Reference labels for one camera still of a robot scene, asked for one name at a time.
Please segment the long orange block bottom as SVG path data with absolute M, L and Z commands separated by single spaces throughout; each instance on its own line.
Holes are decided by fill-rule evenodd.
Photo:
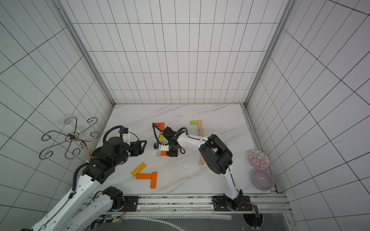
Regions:
M 157 177 L 158 177 L 158 173 L 157 172 L 152 172 L 151 184 L 150 184 L 150 188 L 151 189 L 156 189 L 156 186 L 157 186 Z

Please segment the yellow-green block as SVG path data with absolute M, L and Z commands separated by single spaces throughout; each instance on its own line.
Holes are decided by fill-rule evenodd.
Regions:
M 162 134 L 160 134 L 160 136 L 159 136 L 159 142 L 160 142 L 160 143 L 163 143 L 163 139 L 164 139 L 163 135 L 162 135 Z

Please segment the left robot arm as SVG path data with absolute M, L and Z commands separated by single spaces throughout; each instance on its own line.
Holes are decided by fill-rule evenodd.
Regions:
M 102 147 L 93 152 L 93 159 L 76 169 L 71 190 L 31 230 L 83 231 L 110 210 L 126 212 L 128 205 L 123 192 L 113 186 L 104 189 L 81 212 L 78 209 L 115 172 L 118 165 L 125 163 L 130 157 L 143 154 L 147 141 L 131 142 L 131 134 L 122 125 L 109 129 L 103 136 Z

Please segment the natural block diagonal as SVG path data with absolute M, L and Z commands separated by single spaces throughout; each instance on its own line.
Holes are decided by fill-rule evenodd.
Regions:
M 199 164 L 200 165 L 204 165 L 205 164 L 205 160 L 204 160 L 203 156 L 200 156 Z
M 198 130 L 203 130 L 202 120 L 198 120 Z

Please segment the orange block diagonal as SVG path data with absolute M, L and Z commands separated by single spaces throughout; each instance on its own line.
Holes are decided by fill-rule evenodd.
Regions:
M 163 131 L 163 130 L 164 130 L 164 128 L 165 128 L 165 123 L 164 123 L 164 122 L 162 122 L 162 123 L 161 123 L 161 126 L 160 126 L 160 129 Z

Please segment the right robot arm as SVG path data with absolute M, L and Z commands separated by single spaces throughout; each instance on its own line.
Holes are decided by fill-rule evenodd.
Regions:
M 215 174 L 224 176 L 230 192 L 212 198 L 215 211 L 253 210 L 249 197 L 244 195 L 233 179 L 231 168 L 233 154 L 217 135 L 192 136 L 185 127 L 173 131 L 170 127 L 161 129 L 156 123 L 152 123 L 152 128 L 156 138 L 154 144 L 156 150 L 164 151 L 168 157 L 178 157 L 179 153 L 185 154 L 187 148 L 198 150 L 208 168 Z

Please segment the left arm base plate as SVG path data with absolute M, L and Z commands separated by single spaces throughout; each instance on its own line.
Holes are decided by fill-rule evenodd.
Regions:
M 138 206 L 139 196 L 122 196 L 118 199 L 114 211 L 118 212 L 135 212 Z

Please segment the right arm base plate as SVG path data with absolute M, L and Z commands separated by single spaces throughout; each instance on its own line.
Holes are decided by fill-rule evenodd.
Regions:
M 252 211 L 251 200 L 247 195 L 243 195 L 240 199 L 230 199 L 225 195 L 213 196 L 212 203 L 214 211 L 218 212 L 249 212 Z

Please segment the orange block horizontal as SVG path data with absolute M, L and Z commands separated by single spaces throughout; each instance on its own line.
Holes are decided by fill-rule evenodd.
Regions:
M 136 175 L 136 178 L 138 180 L 151 180 L 152 179 L 152 174 L 148 174 L 148 173 L 138 173 Z

